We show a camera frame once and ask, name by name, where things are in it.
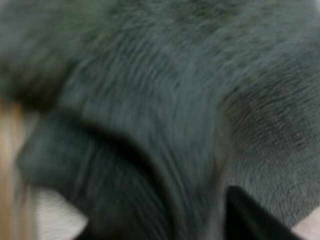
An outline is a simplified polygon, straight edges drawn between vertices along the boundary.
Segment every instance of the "textured fabric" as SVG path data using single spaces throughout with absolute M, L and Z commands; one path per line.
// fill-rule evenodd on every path
M 10 0 L 0 73 L 51 111 L 22 173 L 106 236 L 219 240 L 225 182 L 292 226 L 319 204 L 317 15 L 311 0 Z

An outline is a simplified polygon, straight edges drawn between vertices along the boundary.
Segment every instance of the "dark gray cloth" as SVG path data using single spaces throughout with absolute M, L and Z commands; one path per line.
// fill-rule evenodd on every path
M 315 6 L 8 0 L 0 73 L 43 116 L 22 174 L 106 236 L 221 239 L 229 183 L 292 226 L 319 204 Z

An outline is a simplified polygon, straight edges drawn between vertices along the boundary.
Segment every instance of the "black fabric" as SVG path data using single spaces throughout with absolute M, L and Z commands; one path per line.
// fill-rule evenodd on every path
M 299 240 L 240 187 L 226 191 L 225 240 Z
M 106 236 L 220 240 L 228 184 L 291 227 L 320 204 L 319 22 L 311 0 L 8 0 L 1 86 L 44 123 L 17 165 Z

